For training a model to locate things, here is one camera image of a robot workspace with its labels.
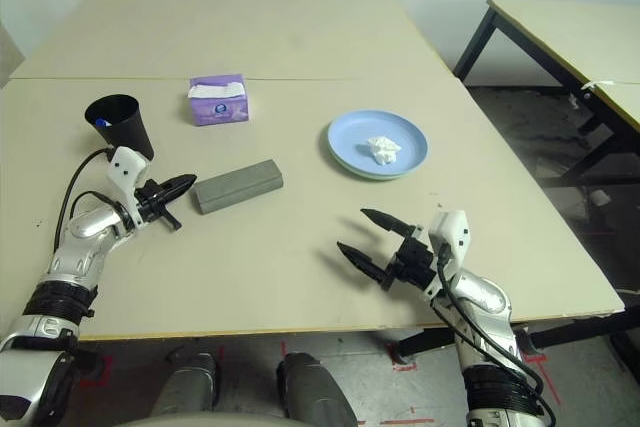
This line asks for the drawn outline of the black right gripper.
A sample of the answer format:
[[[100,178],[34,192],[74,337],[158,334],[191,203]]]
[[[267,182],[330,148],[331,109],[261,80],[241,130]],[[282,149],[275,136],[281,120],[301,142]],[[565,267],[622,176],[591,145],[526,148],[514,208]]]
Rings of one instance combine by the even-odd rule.
[[[376,209],[362,208],[360,212],[385,231],[406,238],[391,257],[385,270],[378,267],[360,250],[337,242],[337,247],[344,257],[359,271],[374,280],[383,291],[388,291],[395,281],[411,284],[424,291],[435,277],[435,272],[431,268],[434,254],[426,244],[411,237],[416,226]]]

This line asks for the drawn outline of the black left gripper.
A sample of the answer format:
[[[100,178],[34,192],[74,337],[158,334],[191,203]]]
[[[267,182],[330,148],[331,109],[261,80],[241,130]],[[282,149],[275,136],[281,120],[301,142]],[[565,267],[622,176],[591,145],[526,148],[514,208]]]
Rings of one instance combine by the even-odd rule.
[[[195,174],[181,174],[162,183],[147,180],[134,192],[138,204],[138,213],[146,223],[164,219],[172,230],[182,227],[181,222],[168,210],[167,205],[184,195],[196,182]]]

